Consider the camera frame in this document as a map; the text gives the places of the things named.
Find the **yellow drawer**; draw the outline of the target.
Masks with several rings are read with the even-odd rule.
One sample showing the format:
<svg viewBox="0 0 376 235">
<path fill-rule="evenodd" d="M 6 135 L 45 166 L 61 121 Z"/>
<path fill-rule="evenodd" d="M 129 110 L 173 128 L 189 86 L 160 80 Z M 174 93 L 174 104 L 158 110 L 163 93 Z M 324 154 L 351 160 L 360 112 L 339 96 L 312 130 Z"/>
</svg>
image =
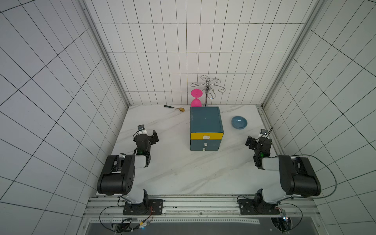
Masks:
<svg viewBox="0 0 376 235">
<path fill-rule="evenodd" d="M 224 133 L 191 133 L 191 140 L 222 140 Z"/>
</svg>

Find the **teal drawer cabinet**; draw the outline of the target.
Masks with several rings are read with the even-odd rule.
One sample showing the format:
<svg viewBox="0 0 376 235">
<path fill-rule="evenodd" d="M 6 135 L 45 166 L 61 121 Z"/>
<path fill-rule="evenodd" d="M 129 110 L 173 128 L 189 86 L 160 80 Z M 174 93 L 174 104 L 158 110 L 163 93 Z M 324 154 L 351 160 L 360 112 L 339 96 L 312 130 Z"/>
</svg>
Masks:
<svg viewBox="0 0 376 235">
<path fill-rule="evenodd" d="M 219 107 L 192 107 L 190 115 L 190 142 L 191 133 L 224 133 Z"/>
</svg>

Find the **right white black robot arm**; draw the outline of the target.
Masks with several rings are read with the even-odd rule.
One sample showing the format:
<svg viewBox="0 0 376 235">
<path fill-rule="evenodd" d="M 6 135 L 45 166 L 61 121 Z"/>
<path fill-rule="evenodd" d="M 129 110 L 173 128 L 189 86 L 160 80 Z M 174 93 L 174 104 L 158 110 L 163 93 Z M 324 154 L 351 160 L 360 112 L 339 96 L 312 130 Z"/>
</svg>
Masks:
<svg viewBox="0 0 376 235">
<path fill-rule="evenodd" d="M 279 181 L 265 189 L 259 189 L 253 199 L 237 199 L 242 215 L 280 214 L 278 203 L 293 197 L 319 196 L 321 184 L 308 158 L 289 155 L 270 156 L 272 140 L 248 137 L 245 143 L 254 150 L 255 166 L 260 170 L 276 171 Z"/>
</svg>

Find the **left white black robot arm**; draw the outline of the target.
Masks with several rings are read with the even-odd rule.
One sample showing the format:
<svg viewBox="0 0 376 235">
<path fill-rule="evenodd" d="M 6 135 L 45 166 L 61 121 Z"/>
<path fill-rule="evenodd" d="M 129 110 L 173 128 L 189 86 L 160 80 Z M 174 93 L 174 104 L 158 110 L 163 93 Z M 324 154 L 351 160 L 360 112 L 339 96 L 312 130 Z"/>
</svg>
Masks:
<svg viewBox="0 0 376 235">
<path fill-rule="evenodd" d="M 162 199 L 149 199 L 146 190 L 133 185 L 136 169 L 146 168 L 151 162 L 151 146 L 159 141 L 156 131 L 148 135 L 143 125 L 133 136 L 136 148 L 132 154 L 109 155 L 105 161 L 97 191 L 107 196 L 119 195 L 125 200 L 124 215 L 161 215 Z"/>
</svg>

